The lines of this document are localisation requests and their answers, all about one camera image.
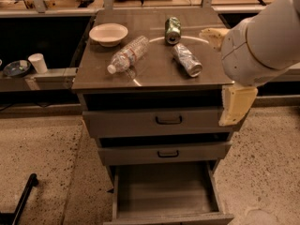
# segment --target concrete floor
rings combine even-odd
[[[12,212],[30,173],[21,225],[102,224],[112,188],[76,105],[0,112],[0,211]],[[215,173],[230,225],[300,222],[300,107],[251,109]]]

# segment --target closed drawer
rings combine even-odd
[[[99,148],[99,155],[103,165],[106,166],[168,163],[222,159],[230,147],[229,142],[125,146]]]
[[[218,108],[84,112],[91,137],[131,137],[232,131],[220,127]]]
[[[114,224],[228,224],[205,162],[116,167]]]

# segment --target can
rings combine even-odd
[[[165,22],[165,39],[166,42],[173,45],[177,44],[181,37],[181,24],[180,21],[171,17]]]
[[[172,55],[177,63],[181,64],[190,77],[197,77],[203,70],[198,58],[182,43],[172,47]]]

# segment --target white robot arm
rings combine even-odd
[[[228,126],[243,119],[258,86],[300,62],[300,0],[275,0],[233,29],[216,30],[204,29],[202,35],[221,50],[224,71],[234,80],[222,89],[219,124]]]

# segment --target black drawer handle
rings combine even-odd
[[[182,116],[179,115],[178,117],[175,118],[159,118],[156,116],[156,121],[157,124],[160,125],[176,125],[182,123]]]
[[[177,158],[179,156],[179,151],[176,150],[173,153],[160,153],[157,151],[157,155],[159,158]]]

